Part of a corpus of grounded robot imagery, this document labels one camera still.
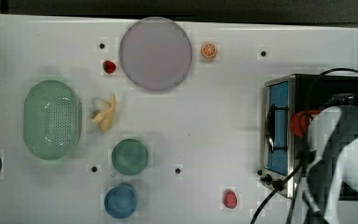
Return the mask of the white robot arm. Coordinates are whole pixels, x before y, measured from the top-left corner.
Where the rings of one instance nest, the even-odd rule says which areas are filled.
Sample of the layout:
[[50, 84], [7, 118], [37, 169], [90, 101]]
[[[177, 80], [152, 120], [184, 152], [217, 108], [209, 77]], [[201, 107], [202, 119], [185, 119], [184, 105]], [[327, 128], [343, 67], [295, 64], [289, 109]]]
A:
[[315, 159], [302, 179], [302, 224], [339, 224], [341, 185], [358, 193], [358, 106], [323, 110], [309, 126], [308, 143]]

